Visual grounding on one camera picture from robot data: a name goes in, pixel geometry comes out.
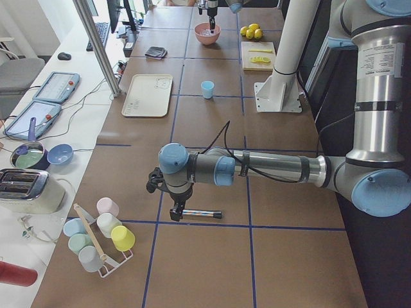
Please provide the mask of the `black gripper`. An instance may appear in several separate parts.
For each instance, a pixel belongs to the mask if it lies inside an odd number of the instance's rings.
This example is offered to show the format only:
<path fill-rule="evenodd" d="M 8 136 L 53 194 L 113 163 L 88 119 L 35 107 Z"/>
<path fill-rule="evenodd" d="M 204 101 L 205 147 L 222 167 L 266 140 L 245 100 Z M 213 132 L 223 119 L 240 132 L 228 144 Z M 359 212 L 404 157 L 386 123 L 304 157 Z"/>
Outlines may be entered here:
<path fill-rule="evenodd" d="M 149 193 L 154 193 L 156 189 L 170 195 L 174 201 L 174 206 L 170 209 L 170 218 L 173 221 L 180 221 L 183 218 L 186 201 L 193 194 L 193 184 L 185 182 L 182 185 L 172 186 L 166 181 L 160 168 L 155 167 L 148 175 L 146 190 Z"/>
<path fill-rule="evenodd" d="M 213 34 L 215 30 L 214 17 L 218 14 L 218 0 L 198 0 L 197 7 L 200 15 L 206 12 L 207 16 L 209 16 L 209 29 L 210 33 Z"/>

